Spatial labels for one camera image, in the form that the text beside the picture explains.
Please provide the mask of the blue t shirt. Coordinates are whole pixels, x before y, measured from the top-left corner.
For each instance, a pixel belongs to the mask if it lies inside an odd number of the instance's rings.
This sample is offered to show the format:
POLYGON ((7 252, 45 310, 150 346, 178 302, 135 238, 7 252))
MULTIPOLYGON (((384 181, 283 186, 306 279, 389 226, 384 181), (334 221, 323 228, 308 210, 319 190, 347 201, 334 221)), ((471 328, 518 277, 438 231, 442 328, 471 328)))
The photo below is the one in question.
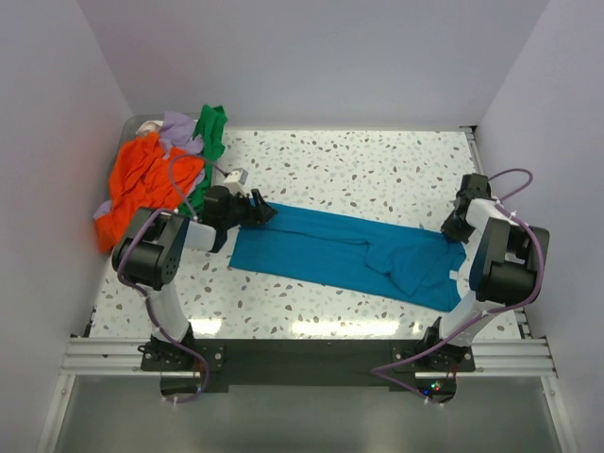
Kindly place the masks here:
POLYGON ((451 311, 465 259, 437 232, 279 205, 267 225, 240 229, 230 265, 451 311))

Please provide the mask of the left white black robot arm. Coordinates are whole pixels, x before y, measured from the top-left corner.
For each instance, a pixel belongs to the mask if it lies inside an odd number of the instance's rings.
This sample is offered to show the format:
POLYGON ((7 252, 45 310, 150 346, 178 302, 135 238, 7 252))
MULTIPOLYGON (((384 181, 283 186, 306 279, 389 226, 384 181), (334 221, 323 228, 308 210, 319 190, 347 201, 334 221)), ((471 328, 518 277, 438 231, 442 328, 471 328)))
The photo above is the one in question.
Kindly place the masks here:
POLYGON ((111 263, 118 280, 143 298, 152 338, 165 344, 161 356, 173 369, 185 370, 195 359, 192 327, 175 284, 183 251, 216 253, 232 228, 265 226, 276 215, 259 190, 234 194, 223 185, 206 193, 199 222, 168 209, 136 211, 111 263))

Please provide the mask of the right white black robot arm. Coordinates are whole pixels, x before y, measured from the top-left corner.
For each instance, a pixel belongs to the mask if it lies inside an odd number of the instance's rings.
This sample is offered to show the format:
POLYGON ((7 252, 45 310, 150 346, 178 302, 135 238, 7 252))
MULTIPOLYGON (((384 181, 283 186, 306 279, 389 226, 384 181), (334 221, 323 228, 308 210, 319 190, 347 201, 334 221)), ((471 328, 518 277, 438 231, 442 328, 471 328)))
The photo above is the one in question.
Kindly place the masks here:
POLYGON ((499 313, 535 301, 543 286, 550 232, 506 211, 489 178, 465 175, 441 231, 451 242, 479 238, 469 273, 469 292, 437 318, 419 343, 422 363, 443 370, 469 350, 477 334, 499 313))

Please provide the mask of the green t shirt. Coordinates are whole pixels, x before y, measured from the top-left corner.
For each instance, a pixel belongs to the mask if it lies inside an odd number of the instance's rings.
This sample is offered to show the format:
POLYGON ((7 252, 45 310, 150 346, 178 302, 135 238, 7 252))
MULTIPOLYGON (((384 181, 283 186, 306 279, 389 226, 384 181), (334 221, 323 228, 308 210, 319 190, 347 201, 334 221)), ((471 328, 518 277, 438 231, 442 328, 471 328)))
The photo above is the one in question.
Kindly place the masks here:
MULTIPOLYGON (((203 140, 202 156, 213 162, 222 157, 225 146, 223 134, 227 124, 227 115, 222 106, 211 107, 205 104, 200 112, 199 120, 193 130, 192 138, 203 140)), ((210 165, 204 167, 206 175, 187 196, 187 202, 178 205, 178 212, 189 217, 200 214, 204 207, 204 196, 211 186, 212 170, 210 165)))

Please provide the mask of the lilac t shirt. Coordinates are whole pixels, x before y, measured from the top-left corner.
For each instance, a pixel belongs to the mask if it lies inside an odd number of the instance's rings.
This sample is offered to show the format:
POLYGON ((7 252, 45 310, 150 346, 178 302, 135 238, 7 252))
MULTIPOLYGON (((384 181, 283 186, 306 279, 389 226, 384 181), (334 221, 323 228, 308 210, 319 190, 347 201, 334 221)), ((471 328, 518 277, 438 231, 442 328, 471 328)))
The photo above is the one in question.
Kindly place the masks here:
POLYGON ((203 151, 203 139, 193 138, 193 132, 197 124, 196 120, 184 113, 166 111, 162 122, 163 127, 158 134, 164 160, 170 159, 170 152, 173 147, 190 155, 198 155, 203 151))

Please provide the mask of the orange t shirt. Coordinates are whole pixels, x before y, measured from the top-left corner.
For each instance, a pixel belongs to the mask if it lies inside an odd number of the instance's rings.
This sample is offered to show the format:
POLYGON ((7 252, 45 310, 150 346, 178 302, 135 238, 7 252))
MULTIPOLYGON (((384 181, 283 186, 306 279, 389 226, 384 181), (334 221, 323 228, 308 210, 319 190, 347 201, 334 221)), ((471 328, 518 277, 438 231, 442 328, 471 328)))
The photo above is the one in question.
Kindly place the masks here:
POLYGON ((138 209, 176 208, 205 167, 203 160, 176 147, 169 160, 162 156, 159 134, 154 132, 119 150, 109 175, 109 212, 95 220, 101 252, 109 252, 120 241, 138 209))

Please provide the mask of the pale pink t shirt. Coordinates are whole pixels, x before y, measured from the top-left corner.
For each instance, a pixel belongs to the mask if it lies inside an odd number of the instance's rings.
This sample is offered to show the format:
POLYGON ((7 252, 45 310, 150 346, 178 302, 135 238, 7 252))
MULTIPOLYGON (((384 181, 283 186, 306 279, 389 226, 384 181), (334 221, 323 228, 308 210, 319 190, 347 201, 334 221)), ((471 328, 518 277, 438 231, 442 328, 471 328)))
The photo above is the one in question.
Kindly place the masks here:
POLYGON ((150 132, 159 133, 163 127, 163 122, 158 120, 149 120, 143 122, 136 130, 137 137, 144 137, 150 132))

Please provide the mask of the clear plastic bin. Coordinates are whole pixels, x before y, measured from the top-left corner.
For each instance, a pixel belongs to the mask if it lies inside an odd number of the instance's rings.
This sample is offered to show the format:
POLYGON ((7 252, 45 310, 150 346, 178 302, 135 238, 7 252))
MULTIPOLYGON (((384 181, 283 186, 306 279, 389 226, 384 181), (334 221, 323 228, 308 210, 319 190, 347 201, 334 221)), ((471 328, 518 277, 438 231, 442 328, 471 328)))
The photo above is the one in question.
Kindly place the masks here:
MULTIPOLYGON (((132 141, 132 140, 134 140, 134 139, 136 138, 136 137, 135 137, 136 130, 137 130, 137 129, 138 129, 138 127, 139 127, 139 126, 140 126, 140 125, 141 125, 143 122, 145 122, 145 121, 149 121, 149 119, 147 119, 147 120, 142 120, 142 119, 135 119, 135 118, 133 118, 133 119, 130 119, 130 120, 128 120, 128 121, 126 122, 126 125, 124 126, 123 131, 122 131, 121 143, 120 143, 120 148, 119 148, 119 150, 121 149, 121 147, 122 147, 122 146, 123 146, 125 143, 130 142, 130 141, 132 141)), ((201 152, 200 154, 198 154, 198 155, 190 155, 190 154, 187 154, 187 153, 186 153, 186 155, 187 155, 188 157, 193 157, 193 158, 197 158, 197 159, 201 159, 201 160, 203 160, 203 161, 205 162, 205 166, 206 166, 207 164, 208 164, 208 165, 210 165, 210 164, 208 163, 209 159, 204 158, 204 157, 202 156, 202 152, 201 152)), ((203 170, 203 171, 202 171, 202 172, 199 174, 199 176, 197 177, 197 179, 195 180, 195 182, 193 183, 193 187, 192 187, 191 189, 189 189, 187 193, 184 193, 184 194, 182 194, 182 195, 181 195, 182 202, 187 202, 187 201, 188 201, 187 196, 188 196, 188 195, 189 195, 189 194, 190 194, 190 193, 193 191, 194 187, 195 187, 197 184, 199 184, 199 183, 202 181, 202 179, 204 178, 204 176, 205 176, 205 175, 206 175, 206 170, 204 169, 204 170, 203 170)))

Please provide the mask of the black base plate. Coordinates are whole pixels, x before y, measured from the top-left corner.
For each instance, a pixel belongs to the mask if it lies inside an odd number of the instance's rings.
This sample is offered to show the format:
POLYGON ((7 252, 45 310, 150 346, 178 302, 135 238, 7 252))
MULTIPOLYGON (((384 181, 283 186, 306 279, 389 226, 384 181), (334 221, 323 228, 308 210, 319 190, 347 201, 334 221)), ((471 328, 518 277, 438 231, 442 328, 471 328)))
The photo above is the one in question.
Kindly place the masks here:
POLYGON ((164 396, 226 393, 232 386, 401 388, 370 371, 402 361, 424 344, 414 340, 220 340, 190 339, 206 361, 155 338, 140 345, 141 370, 159 372, 164 396))

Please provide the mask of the aluminium frame rail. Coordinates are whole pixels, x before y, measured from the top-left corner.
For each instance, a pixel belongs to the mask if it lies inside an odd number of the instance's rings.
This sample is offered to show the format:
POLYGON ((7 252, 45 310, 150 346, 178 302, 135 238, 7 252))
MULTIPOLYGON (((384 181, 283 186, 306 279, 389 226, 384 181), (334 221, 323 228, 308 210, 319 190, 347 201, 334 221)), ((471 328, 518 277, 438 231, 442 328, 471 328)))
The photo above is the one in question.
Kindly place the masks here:
MULTIPOLYGON (((71 376, 140 375, 143 339, 73 338, 59 372, 71 376)), ((553 378, 558 375, 545 339, 477 340, 473 344, 476 378, 553 378)))

